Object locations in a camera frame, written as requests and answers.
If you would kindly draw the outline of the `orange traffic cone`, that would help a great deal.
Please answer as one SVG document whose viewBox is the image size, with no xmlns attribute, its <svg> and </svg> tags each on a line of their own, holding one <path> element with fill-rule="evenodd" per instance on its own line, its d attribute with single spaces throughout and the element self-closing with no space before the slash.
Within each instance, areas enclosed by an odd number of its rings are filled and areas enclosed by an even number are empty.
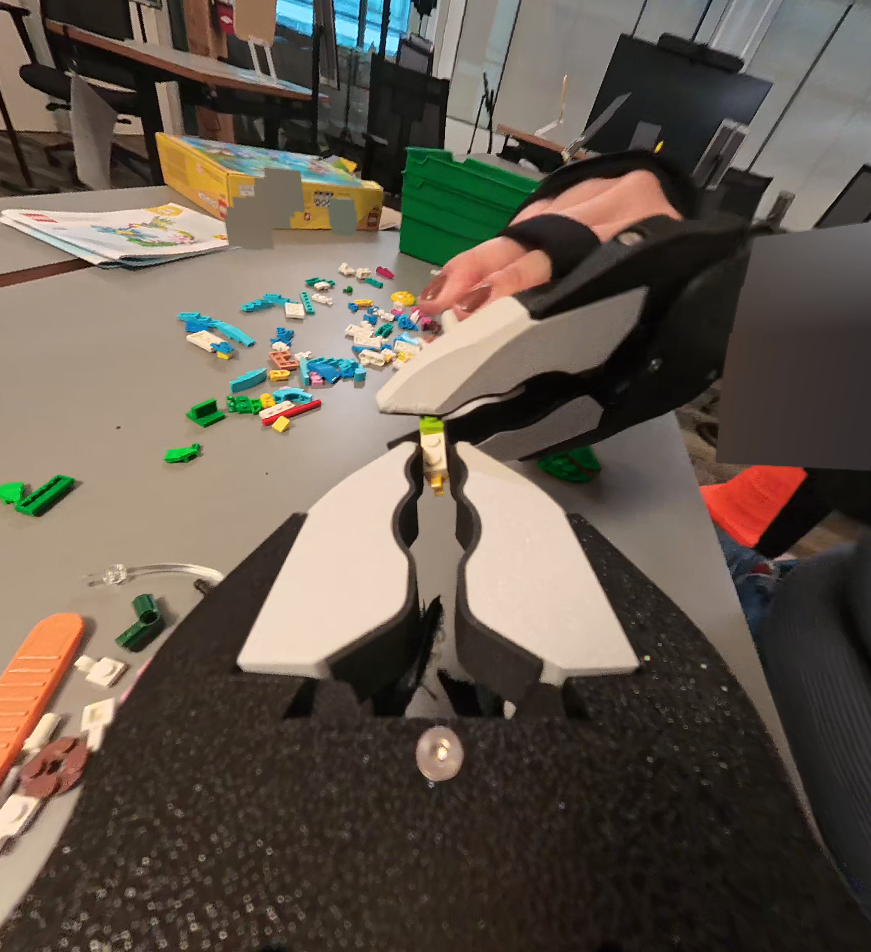
<svg viewBox="0 0 871 952">
<path fill-rule="evenodd" d="M 754 548 L 807 478 L 802 468 L 751 466 L 726 482 L 700 487 L 715 526 Z"/>
</svg>

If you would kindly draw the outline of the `black office chair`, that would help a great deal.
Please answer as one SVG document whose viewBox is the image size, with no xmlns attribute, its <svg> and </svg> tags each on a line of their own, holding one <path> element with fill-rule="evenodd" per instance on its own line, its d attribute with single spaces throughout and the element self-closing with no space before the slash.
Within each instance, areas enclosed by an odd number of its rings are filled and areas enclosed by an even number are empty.
<svg viewBox="0 0 871 952">
<path fill-rule="evenodd" d="M 398 65 L 381 54 L 370 61 L 370 97 L 362 178 L 398 197 L 406 149 L 444 149 L 451 82 Z"/>
<path fill-rule="evenodd" d="M 108 2 L 39 2 L 35 22 L 47 41 L 50 65 L 40 62 L 26 28 L 25 21 L 32 14 L 26 3 L 0 2 L 0 9 L 13 18 L 14 28 L 28 57 L 28 63 L 19 69 L 20 78 L 32 89 L 48 96 L 51 100 L 47 105 L 49 112 L 71 110 L 72 75 L 75 73 L 90 82 L 113 110 L 126 111 L 132 93 L 121 76 L 101 60 L 81 55 L 63 34 L 49 34 L 46 26 L 51 20 L 86 31 L 100 26 L 117 27 L 118 36 L 123 38 L 131 24 L 118 7 L 109 6 Z"/>
</svg>

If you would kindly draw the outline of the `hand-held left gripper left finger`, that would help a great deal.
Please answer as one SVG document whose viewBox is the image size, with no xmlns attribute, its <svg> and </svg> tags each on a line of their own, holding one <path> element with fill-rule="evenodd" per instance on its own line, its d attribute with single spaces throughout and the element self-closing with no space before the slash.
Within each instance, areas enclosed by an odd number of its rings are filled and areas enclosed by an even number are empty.
<svg viewBox="0 0 871 952">
<path fill-rule="evenodd" d="M 414 700 L 444 619 L 412 552 L 423 483 L 419 442 L 403 440 L 310 506 L 238 652 L 241 673 Z"/>
</svg>

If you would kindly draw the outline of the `dark green lego connector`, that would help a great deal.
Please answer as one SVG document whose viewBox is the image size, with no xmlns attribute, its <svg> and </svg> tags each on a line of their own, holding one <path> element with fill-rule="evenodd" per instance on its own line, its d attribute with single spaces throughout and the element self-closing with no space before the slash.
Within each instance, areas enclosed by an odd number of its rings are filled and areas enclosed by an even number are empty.
<svg viewBox="0 0 871 952">
<path fill-rule="evenodd" d="M 135 621 L 116 638 L 116 646 L 131 653 L 149 647 L 166 629 L 167 621 L 156 598 L 143 593 L 132 600 Z"/>
</svg>

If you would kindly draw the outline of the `person's grey ribbed sweater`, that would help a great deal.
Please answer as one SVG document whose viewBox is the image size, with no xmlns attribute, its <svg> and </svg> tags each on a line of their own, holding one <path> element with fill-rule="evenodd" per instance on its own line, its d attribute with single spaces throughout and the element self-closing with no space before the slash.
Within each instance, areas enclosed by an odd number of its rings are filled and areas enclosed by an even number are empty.
<svg viewBox="0 0 871 952">
<path fill-rule="evenodd" d="M 774 591 L 763 669 L 825 846 L 871 920 L 871 530 Z"/>
</svg>

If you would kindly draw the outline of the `stack of green plastic bins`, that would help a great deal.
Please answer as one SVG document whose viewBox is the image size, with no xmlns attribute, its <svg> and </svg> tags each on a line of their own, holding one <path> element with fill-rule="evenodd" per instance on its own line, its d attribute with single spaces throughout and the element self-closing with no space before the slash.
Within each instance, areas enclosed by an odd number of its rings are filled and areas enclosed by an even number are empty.
<svg viewBox="0 0 871 952">
<path fill-rule="evenodd" d="M 443 266 L 501 232 L 541 181 L 444 149 L 408 147 L 401 192 L 402 254 Z"/>
</svg>

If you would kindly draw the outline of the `person's right forearm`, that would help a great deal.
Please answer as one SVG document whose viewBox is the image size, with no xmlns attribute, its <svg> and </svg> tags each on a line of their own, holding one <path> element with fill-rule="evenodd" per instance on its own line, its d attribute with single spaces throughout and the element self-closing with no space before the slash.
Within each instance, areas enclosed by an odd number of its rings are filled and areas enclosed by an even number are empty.
<svg viewBox="0 0 871 952">
<path fill-rule="evenodd" d="M 807 471 L 767 518 L 754 549 L 765 557 L 778 557 L 834 511 L 871 528 L 871 470 Z"/>
</svg>

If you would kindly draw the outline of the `stack of instruction booklets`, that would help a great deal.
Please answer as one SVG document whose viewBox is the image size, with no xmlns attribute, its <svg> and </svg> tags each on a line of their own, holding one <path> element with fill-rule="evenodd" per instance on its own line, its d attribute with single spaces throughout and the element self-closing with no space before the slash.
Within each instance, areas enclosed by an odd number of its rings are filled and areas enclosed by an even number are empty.
<svg viewBox="0 0 871 952">
<path fill-rule="evenodd" d="M 99 268 L 149 268 L 225 250 L 224 224 L 169 202 L 104 212 L 6 209 L 0 222 Z"/>
</svg>

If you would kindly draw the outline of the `white hanging sheet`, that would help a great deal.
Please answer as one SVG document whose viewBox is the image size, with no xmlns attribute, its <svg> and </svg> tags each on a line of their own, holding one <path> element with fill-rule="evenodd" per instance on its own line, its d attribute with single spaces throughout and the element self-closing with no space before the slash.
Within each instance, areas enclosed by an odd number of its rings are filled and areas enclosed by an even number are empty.
<svg viewBox="0 0 871 952">
<path fill-rule="evenodd" d="M 112 189 L 112 149 L 117 113 L 78 74 L 71 76 L 70 129 L 79 182 L 93 190 Z"/>
</svg>

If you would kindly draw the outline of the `person's jeans leg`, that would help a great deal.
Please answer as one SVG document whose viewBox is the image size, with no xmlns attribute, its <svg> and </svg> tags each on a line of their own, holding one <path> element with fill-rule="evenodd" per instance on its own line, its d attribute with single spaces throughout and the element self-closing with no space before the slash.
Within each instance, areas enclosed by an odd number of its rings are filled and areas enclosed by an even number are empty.
<svg viewBox="0 0 871 952">
<path fill-rule="evenodd" d="M 719 526 L 714 528 L 751 637 L 757 643 L 783 571 L 778 562 L 740 544 Z"/>
</svg>

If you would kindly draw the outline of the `orange brick separator tool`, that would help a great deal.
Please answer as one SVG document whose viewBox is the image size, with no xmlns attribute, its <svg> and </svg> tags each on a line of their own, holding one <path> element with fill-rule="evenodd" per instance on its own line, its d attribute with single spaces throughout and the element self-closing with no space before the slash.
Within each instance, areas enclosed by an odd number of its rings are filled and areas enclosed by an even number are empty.
<svg viewBox="0 0 871 952">
<path fill-rule="evenodd" d="M 72 664 L 85 622 L 76 613 L 40 621 L 0 676 L 0 784 Z"/>
</svg>

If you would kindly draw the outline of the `cardboard sign on white stand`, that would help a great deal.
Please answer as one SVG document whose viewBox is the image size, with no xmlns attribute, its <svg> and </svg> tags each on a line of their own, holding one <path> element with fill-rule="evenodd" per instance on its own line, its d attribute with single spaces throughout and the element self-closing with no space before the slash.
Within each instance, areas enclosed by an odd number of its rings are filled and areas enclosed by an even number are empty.
<svg viewBox="0 0 871 952">
<path fill-rule="evenodd" d="M 254 72 L 275 83 L 276 1 L 233 1 L 232 7 L 235 36 L 248 45 Z"/>
</svg>

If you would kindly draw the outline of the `white and yellow lego assembly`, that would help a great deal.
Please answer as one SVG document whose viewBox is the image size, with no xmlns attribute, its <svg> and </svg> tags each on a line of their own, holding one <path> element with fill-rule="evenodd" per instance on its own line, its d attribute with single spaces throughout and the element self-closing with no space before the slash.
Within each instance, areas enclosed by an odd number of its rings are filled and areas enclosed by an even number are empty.
<svg viewBox="0 0 871 952">
<path fill-rule="evenodd" d="M 420 447 L 425 482 L 436 497 L 441 497 L 450 478 L 448 444 L 444 432 L 421 431 Z"/>
</svg>

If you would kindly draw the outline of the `green lego grille plate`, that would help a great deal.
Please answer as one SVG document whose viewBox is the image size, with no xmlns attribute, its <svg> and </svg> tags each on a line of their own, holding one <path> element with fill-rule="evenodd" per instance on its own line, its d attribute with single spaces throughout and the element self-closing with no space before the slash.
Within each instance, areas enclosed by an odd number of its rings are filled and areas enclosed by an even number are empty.
<svg viewBox="0 0 871 952">
<path fill-rule="evenodd" d="M 57 474 L 16 502 L 14 510 L 22 515 L 41 517 L 68 496 L 75 486 L 75 478 Z"/>
</svg>

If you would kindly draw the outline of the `black monitor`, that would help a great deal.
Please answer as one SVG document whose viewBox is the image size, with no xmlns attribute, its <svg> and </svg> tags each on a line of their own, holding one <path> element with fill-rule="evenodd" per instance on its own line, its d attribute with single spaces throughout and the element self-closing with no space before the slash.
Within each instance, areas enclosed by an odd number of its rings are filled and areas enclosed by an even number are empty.
<svg viewBox="0 0 871 952">
<path fill-rule="evenodd" d="M 871 219 L 871 166 L 863 164 L 816 220 L 816 230 L 863 224 Z"/>
</svg>

